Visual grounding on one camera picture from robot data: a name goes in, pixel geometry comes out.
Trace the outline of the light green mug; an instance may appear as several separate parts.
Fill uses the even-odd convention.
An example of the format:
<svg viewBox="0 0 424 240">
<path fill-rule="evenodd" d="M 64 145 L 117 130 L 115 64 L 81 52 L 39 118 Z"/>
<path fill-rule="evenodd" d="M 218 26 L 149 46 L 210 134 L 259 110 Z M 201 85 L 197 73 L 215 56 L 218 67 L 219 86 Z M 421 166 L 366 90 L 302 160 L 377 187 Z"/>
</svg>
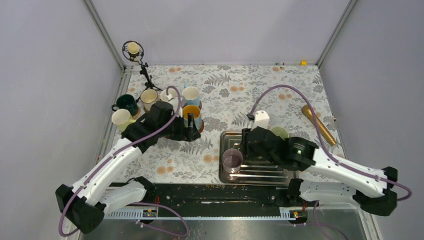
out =
<svg viewBox="0 0 424 240">
<path fill-rule="evenodd" d="M 278 127 L 278 126 L 277 127 L 273 127 L 271 129 L 271 132 L 274 135 L 276 135 L 277 137 L 280 137 L 282 139 L 287 139 L 287 138 L 290 137 L 288 131 L 285 128 L 283 128 L 283 127 Z"/>
</svg>

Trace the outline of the blue mug yellow inside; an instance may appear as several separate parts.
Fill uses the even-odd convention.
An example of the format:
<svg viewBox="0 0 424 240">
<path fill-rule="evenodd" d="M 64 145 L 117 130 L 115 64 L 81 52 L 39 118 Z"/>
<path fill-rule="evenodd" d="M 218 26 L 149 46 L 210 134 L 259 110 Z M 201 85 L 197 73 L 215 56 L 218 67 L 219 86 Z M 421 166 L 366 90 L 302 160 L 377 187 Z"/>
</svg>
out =
<svg viewBox="0 0 424 240">
<path fill-rule="evenodd" d="M 198 130 L 202 129 L 203 120 L 199 107 L 195 105 L 187 105 L 182 109 L 184 127 L 188 128 L 188 114 L 194 115 L 194 122 Z"/>
</svg>

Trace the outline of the purple grey mug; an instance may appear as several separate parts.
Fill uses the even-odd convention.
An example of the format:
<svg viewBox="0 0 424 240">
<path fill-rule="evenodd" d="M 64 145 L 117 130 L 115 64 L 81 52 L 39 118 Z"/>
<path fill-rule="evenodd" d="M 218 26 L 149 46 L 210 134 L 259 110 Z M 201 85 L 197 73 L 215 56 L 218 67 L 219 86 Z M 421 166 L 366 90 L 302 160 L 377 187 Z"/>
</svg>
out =
<svg viewBox="0 0 424 240">
<path fill-rule="evenodd" d="M 222 155 L 222 166 L 225 172 L 234 174 L 240 171 L 243 163 L 243 154 L 236 148 L 227 149 Z"/>
</svg>

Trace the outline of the light blue mug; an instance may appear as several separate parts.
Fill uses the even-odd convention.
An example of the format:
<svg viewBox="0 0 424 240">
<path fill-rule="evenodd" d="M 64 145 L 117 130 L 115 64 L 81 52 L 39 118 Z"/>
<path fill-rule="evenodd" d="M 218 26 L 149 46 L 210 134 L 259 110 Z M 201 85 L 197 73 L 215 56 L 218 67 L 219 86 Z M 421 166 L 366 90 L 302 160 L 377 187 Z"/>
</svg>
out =
<svg viewBox="0 0 424 240">
<path fill-rule="evenodd" d="M 182 91 L 182 96 L 184 97 L 186 106 L 194 105 L 200 108 L 201 100 L 200 91 L 198 88 L 185 85 Z"/>
</svg>

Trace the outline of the pink mug white inside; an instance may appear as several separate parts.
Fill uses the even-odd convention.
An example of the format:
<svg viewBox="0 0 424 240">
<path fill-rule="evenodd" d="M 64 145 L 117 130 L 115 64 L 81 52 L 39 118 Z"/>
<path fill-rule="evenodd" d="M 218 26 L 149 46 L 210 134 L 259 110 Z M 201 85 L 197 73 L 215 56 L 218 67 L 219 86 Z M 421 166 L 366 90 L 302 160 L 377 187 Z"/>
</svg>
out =
<svg viewBox="0 0 424 240">
<path fill-rule="evenodd" d="M 160 93 L 160 100 L 163 102 L 169 102 L 170 100 L 174 99 L 177 96 L 177 93 L 174 89 L 164 89 Z"/>
</svg>

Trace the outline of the cream mug black handle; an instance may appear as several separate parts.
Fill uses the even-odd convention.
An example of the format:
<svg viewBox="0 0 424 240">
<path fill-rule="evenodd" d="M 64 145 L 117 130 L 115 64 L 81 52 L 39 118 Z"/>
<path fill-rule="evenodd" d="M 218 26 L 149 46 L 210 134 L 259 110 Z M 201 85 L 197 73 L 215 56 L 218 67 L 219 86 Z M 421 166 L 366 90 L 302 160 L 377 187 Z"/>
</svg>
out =
<svg viewBox="0 0 424 240">
<path fill-rule="evenodd" d="M 146 89 L 140 95 L 142 106 L 146 112 L 149 112 L 151 107 L 158 101 L 158 92 L 154 89 Z"/>
</svg>

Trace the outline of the green mug white inside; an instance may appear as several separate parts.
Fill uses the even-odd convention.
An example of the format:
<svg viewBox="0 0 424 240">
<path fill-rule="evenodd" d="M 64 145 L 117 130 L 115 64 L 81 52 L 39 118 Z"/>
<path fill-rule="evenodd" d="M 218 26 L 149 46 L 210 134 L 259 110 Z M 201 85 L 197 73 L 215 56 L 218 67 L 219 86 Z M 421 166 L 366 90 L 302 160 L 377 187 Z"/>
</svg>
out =
<svg viewBox="0 0 424 240">
<path fill-rule="evenodd" d="M 121 132 L 124 132 L 130 124 L 136 122 L 127 109 L 119 109 L 115 111 L 111 116 L 111 121 Z"/>
</svg>

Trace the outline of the dark green mug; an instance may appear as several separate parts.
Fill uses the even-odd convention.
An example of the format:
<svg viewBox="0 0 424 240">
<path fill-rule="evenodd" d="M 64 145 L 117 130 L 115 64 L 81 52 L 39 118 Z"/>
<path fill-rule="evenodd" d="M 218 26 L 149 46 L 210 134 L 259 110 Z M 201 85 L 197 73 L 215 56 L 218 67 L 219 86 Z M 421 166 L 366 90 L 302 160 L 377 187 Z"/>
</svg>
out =
<svg viewBox="0 0 424 240">
<path fill-rule="evenodd" d="M 119 109 L 126 109 L 133 116 L 138 111 L 138 104 L 136 99 L 131 94 L 124 94 L 117 98 L 115 104 L 111 106 L 111 109 L 114 112 Z"/>
</svg>

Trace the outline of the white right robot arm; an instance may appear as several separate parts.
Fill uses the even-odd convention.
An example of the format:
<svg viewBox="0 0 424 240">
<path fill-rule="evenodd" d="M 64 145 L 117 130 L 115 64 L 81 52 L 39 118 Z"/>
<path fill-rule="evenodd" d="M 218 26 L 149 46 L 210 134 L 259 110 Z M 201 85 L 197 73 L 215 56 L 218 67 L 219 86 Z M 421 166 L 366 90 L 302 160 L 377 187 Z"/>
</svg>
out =
<svg viewBox="0 0 424 240">
<path fill-rule="evenodd" d="M 240 147 L 244 157 L 260 157 L 284 170 L 317 173 L 334 180 L 313 182 L 291 179 L 286 198 L 293 206 L 303 202 L 342 202 L 383 217 L 389 216 L 397 207 L 397 194 L 392 188 L 398 172 L 393 167 L 365 167 L 326 154 L 312 141 L 301 137 L 283 139 L 261 127 L 253 130 L 244 128 Z"/>
</svg>

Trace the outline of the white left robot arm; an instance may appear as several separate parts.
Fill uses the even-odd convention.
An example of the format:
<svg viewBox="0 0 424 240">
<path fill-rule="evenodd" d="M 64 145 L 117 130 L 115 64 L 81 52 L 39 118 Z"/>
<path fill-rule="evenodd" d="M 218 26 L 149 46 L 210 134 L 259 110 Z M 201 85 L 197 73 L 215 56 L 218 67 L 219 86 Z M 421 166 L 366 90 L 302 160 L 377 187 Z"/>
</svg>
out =
<svg viewBox="0 0 424 240">
<path fill-rule="evenodd" d="M 200 138 L 199 116 L 184 113 L 178 100 L 159 101 L 149 112 L 131 122 L 110 152 L 95 167 L 71 186 L 62 184 L 55 191 L 61 217 L 59 234 L 64 220 L 69 220 L 84 234 L 93 231 L 105 215 L 135 202 L 152 204 L 155 192 L 136 180 L 123 187 L 107 191 L 116 175 L 128 164 L 141 157 L 159 138 L 192 142 Z"/>
</svg>

